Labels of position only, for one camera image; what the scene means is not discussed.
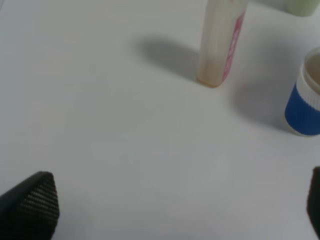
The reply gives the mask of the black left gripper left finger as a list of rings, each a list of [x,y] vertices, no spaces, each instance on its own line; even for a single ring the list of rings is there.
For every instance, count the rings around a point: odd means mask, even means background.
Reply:
[[[60,208],[54,175],[39,171],[0,196],[2,240],[50,240]]]

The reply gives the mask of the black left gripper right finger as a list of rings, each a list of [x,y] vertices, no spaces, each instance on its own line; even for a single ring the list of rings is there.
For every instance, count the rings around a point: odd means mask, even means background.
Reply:
[[[307,214],[318,239],[320,239],[320,167],[312,172],[307,198]]]

